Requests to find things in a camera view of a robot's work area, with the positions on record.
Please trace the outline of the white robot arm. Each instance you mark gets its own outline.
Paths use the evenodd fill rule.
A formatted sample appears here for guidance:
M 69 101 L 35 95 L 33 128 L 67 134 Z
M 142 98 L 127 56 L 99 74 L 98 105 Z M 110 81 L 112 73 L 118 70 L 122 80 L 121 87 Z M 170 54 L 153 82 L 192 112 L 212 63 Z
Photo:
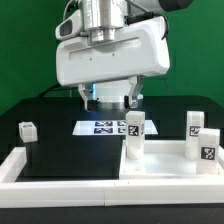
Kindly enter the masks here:
M 70 0 L 55 36 L 57 79 L 76 86 L 84 108 L 136 108 L 146 77 L 170 67 L 168 12 L 193 0 Z

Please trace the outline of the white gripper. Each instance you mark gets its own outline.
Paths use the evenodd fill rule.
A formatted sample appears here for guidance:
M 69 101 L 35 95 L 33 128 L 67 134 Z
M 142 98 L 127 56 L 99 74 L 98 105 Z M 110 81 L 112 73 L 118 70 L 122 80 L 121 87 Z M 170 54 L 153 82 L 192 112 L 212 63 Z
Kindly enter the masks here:
M 118 29 L 112 41 L 92 46 L 80 31 L 80 11 L 57 26 L 55 36 L 60 44 L 56 50 L 56 73 L 63 86 L 79 84 L 78 92 L 86 110 L 92 100 L 92 85 L 85 83 L 131 77 L 124 107 L 137 108 L 144 83 L 142 76 L 163 75 L 170 67 L 164 38 L 166 22 L 161 16 Z

